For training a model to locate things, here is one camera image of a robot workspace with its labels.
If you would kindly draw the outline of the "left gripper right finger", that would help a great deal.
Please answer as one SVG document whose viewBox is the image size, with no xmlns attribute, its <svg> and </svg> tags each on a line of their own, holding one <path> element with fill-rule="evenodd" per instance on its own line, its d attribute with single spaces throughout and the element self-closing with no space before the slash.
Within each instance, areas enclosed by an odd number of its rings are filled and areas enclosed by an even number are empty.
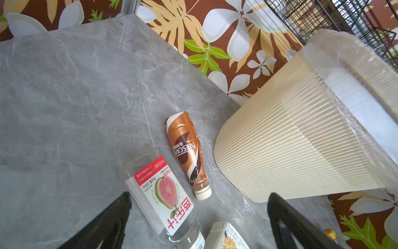
<svg viewBox="0 0 398 249">
<path fill-rule="evenodd" d="M 296 242 L 305 249 L 341 248 L 277 193 L 270 194 L 267 213 L 278 249 L 296 249 Z"/>
</svg>

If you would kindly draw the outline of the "guava juice bottle pink label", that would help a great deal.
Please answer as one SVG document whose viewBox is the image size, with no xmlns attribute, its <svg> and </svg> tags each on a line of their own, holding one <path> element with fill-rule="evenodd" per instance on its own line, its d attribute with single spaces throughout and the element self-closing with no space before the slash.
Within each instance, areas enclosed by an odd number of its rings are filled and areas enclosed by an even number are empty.
<svg viewBox="0 0 398 249">
<path fill-rule="evenodd" d="M 151 148 L 126 163 L 119 177 L 164 245 L 177 249 L 205 248 L 194 201 L 158 149 Z"/>
</svg>

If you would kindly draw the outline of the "green yellow juice bottle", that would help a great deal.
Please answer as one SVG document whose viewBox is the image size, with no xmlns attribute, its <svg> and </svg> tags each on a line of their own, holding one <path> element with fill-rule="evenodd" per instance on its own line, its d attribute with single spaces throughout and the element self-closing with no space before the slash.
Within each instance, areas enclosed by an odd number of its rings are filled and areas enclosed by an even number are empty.
<svg viewBox="0 0 398 249">
<path fill-rule="evenodd" d="M 340 247 L 343 247 L 344 244 L 343 242 L 338 238 L 337 234 L 335 233 L 335 231 L 331 228 L 327 228 L 323 230 L 323 233 L 332 241 L 334 241 L 337 245 L 339 245 Z"/>
</svg>

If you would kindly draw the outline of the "beige plastic waste bin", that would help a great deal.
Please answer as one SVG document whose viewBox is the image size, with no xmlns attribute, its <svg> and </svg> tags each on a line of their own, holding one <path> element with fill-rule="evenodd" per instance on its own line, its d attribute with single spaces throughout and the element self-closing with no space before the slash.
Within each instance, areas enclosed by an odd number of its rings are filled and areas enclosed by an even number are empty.
<svg viewBox="0 0 398 249">
<path fill-rule="evenodd" d="M 221 173 L 253 202 L 398 191 L 398 74 L 345 32 L 321 30 L 221 127 Z"/>
</svg>

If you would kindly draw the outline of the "white label tea bottle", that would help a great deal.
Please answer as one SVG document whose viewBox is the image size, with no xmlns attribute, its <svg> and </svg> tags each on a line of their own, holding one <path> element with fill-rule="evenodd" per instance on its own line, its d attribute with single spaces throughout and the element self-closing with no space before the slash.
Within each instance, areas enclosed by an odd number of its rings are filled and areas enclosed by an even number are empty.
<svg viewBox="0 0 398 249">
<path fill-rule="evenodd" d="M 229 222 L 217 222 L 207 235 L 204 248 L 249 249 L 249 246 Z"/>
</svg>

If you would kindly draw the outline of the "brown Nescafe coffee bottle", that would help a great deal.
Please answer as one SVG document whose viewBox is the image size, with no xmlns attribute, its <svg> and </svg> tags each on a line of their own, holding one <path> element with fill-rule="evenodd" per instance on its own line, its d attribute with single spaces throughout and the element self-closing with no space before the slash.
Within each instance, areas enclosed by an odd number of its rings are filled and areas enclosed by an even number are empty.
<svg viewBox="0 0 398 249">
<path fill-rule="evenodd" d="M 212 194 L 207 182 L 202 146 L 188 112 L 176 113 L 165 121 L 167 136 L 172 151 L 185 171 L 195 197 L 199 201 Z"/>
</svg>

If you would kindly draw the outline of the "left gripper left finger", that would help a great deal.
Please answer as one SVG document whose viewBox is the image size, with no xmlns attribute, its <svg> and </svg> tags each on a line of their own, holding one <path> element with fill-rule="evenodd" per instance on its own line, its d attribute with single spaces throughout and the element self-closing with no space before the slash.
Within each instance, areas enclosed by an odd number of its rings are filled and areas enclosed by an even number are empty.
<svg viewBox="0 0 398 249">
<path fill-rule="evenodd" d="M 62 244 L 60 249 L 120 249 L 132 202 L 122 193 L 81 231 Z"/>
</svg>

